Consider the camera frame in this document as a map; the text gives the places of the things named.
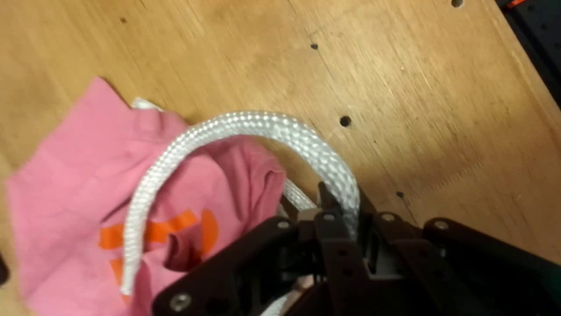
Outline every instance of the wooden surface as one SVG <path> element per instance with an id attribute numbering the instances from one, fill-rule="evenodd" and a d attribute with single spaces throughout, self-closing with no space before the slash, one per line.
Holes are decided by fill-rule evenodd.
<path id="1" fill-rule="evenodd" d="M 379 209 L 450 216 L 561 262 L 561 118 L 493 0 L 7 0 L 0 18 L 2 179 L 103 76 L 193 123 L 294 114 Z M 310 191 L 308 169 L 275 153 Z M 24 314 L 14 281 L 0 306 Z"/>

